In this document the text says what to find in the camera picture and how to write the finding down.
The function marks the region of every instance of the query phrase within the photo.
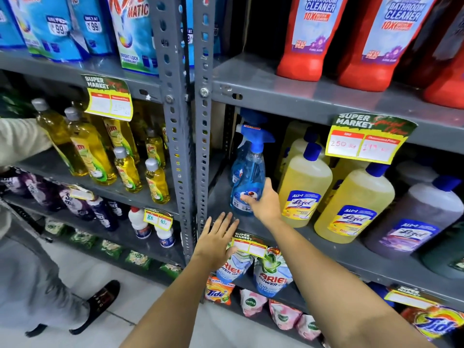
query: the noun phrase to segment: pink dettol pouch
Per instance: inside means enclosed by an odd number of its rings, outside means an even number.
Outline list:
[[[275,324],[281,330],[290,330],[303,314],[300,310],[293,309],[275,300],[269,299],[269,309]]]
[[[312,341],[321,334],[321,330],[316,326],[314,317],[310,315],[301,315],[297,322],[297,331],[301,337]]]
[[[266,297],[250,290],[240,290],[240,296],[243,314],[246,317],[250,317],[261,312],[264,304],[267,303]]]

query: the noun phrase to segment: hand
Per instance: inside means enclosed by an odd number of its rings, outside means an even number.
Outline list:
[[[259,201],[248,195],[242,195],[240,199],[250,205],[257,219],[266,227],[268,227],[267,225],[272,225],[277,220],[281,220],[280,215],[282,211],[280,209],[279,194],[272,189],[269,177],[266,178],[263,195]]]
[[[221,213],[217,220],[212,225],[211,231],[211,216],[206,220],[205,228],[198,238],[197,245],[192,255],[192,260],[198,260],[206,264],[210,272],[219,269],[238,249],[233,246],[225,250],[227,244],[232,240],[232,237],[239,225],[239,220],[236,219],[229,227],[232,219],[232,213],[229,212],[224,219],[225,212]]]

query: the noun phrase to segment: blue spray bottle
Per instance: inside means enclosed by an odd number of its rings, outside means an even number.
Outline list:
[[[259,112],[251,109],[241,108],[240,109],[240,116],[242,117],[241,123],[246,124],[248,126],[253,127],[261,127],[263,123],[267,122],[267,117]],[[237,148],[237,158],[235,159],[230,176],[229,176],[229,183],[231,186],[234,186],[240,178],[242,177],[243,169],[242,166],[245,163],[245,158],[247,157],[247,153],[250,151],[251,142],[247,140],[245,136],[243,136],[243,140]]]
[[[231,208],[234,213],[250,216],[253,213],[251,207],[240,197],[248,195],[257,200],[261,198],[266,179],[263,158],[264,143],[273,143],[275,139],[271,133],[261,128],[240,124],[237,129],[251,142],[251,146],[243,164],[243,175],[232,188]]]

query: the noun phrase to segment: gray pants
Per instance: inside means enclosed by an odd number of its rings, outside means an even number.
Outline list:
[[[78,328],[88,303],[58,277],[58,266],[40,243],[15,221],[0,239],[0,326],[30,331],[42,323]]]

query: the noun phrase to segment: black shoe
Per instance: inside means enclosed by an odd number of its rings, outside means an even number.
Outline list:
[[[119,281],[112,280],[109,281],[101,290],[96,292],[89,300],[87,300],[90,305],[90,313],[87,321],[81,327],[69,330],[69,332],[71,334],[80,334],[88,328],[103,311],[107,310],[108,307],[113,304],[119,294],[120,288],[121,284]]]
[[[48,326],[43,325],[43,324],[38,324],[36,328],[34,328],[32,331],[26,331],[25,335],[27,338],[35,337],[41,334]]]

